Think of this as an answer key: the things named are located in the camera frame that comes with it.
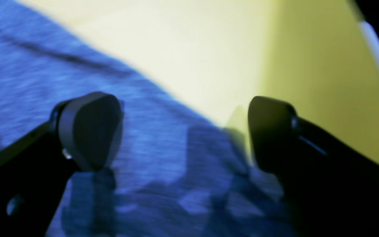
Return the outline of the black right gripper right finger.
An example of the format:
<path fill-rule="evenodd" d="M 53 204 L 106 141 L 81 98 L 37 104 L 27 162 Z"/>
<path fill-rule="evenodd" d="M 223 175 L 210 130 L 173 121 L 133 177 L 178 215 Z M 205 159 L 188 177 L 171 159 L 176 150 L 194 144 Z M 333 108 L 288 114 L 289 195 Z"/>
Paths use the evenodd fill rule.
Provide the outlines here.
<path fill-rule="evenodd" d="M 379 165 L 284 101 L 248 108 L 256 165 L 274 174 L 307 237 L 379 237 Z"/>

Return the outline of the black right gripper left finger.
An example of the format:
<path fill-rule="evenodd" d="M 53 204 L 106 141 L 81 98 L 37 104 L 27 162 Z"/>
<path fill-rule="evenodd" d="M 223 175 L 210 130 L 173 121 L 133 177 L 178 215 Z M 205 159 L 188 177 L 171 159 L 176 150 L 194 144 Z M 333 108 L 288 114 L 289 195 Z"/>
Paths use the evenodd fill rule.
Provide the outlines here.
<path fill-rule="evenodd" d="M 1 150 L 0 237 L 44 237 L 71 176 L 100 171 L 117 152 L 122 118 L 116 96 L 89 93 Z"/>

